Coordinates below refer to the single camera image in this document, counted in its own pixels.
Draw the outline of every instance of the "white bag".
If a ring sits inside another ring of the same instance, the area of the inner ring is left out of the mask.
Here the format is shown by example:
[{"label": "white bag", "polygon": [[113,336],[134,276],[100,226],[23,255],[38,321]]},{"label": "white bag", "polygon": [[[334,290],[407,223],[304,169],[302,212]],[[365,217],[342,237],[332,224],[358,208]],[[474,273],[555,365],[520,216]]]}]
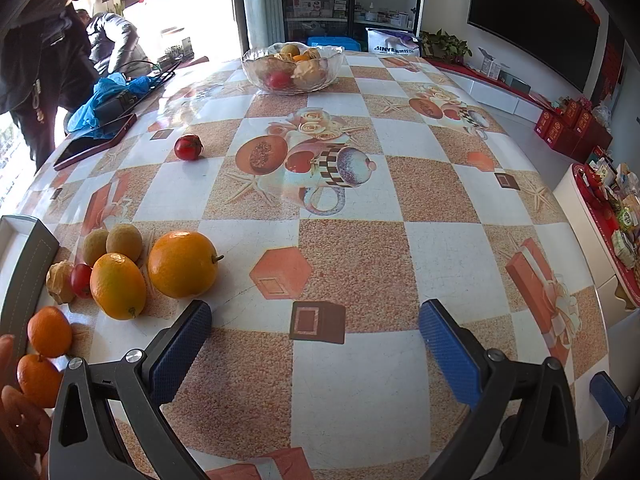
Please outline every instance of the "white bag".
[{"label": "white bag", "polygon": [[403,30],[368,28],[369,52],[393,56],[420,56],[418,39]]}]

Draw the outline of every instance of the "orange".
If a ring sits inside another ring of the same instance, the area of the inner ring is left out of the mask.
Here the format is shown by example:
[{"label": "orange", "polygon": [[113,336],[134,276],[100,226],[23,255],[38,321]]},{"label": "orange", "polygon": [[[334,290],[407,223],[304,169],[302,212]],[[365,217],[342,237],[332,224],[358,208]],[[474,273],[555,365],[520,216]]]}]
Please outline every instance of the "orange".
[{"label": "orange", "polygon": [[205,292],[218,275],[216,248],[203,234],[172,231],[154,244],[146,268],[154,286],[170,298]]},{"label": "orange", "polygon": [[61,383],[62,373],[41,355],[23,355],[18,361],[18,384],[36,406],[53,408]]},{"label": "orange", "polygon": [[66,317],[54,306],[45,306],[29,320],[27,336],[44,357],[60,357],[71,348],[73,334]]},{"label": "orange", "polygon": [[142,272],[120,253],[107,253],[98,258],[89,288],[95,303],[113,319],[133,319],[145,307],[146,286]]}]

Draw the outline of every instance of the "glass bowl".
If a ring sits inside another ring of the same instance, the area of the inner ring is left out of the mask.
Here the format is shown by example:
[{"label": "glass bowl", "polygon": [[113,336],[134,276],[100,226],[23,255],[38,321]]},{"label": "glass bowl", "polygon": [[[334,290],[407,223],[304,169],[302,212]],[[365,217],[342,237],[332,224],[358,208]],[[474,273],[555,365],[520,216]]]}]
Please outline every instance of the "glass bowl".
[{"label": "glass bowl", "polygon": [[266,92],[281,95],[313,92],[329,86],[338,76],[344,60],[341,46],[316,46],[320,59],[283,61],[274,54],[286,44],[294,44],[304,54],[310,47],[304,43],[274,43],[267,48],[252,48],[242,56],[242,69],[247,79]]}]

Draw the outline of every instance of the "screw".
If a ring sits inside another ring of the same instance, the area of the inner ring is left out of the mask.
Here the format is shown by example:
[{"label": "screw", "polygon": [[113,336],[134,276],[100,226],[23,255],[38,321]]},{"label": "screw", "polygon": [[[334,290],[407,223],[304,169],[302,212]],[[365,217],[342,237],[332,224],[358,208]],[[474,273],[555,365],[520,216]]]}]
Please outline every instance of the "screw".
[{"label": "screw", "polygon": [[491,361],[496,362],[504,361],[506,357],[504,355],[504,352],[502,352],[502,350],[498,350],[497,348],[489,348],[486,351],[486,354],[489,356],[489,359],[491,359]]},{"label": "screw", "polygon": [[71,361],[69,361],[69,364],[67,366],[69,366],[69,368],[71,368],[72,370],[75,370],[76,368],[79,368],[81,364],[82,359],[79,357],[74,357],[73,359],[71,359]]},{"label": "screw", "polygon": [[546,361],[546,365],[551,368],[552,370],[561,370],[562,369],[562,364],[560,363],[560,361],[558,361],[558,359],[556,359],[555,357],[550,357],[547,361]]},{"label": "screw", "polygon": [[129,363],[136,363],[142,359],[142,350],[129,350],[124,358]]}]

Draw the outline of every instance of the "blue gripper pad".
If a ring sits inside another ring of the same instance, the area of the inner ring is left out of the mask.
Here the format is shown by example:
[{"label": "blue gripper pad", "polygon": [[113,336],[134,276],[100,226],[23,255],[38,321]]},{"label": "blue gripper pad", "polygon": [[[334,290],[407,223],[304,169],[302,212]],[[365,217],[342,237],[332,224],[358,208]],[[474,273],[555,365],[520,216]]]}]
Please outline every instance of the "blue gripper pad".
[{"label": "blue gripper pad", "polygon": [[150,371],[150,396],[156,406],[174,400],[193,360],[210,334],[211,310],[209,305],[201,303]]},{"label": "blue gripper pad", "polygon": [[456,400],[473,408],[482,395],[480,370],[431,301],[425,301],[420,307],[420,334],[436,358]]},{"label": "blue gripper pad", "polygon": [[625,423],[629,403],[606,372],[593,376],[589,391],[611,424],[620,427]]}]

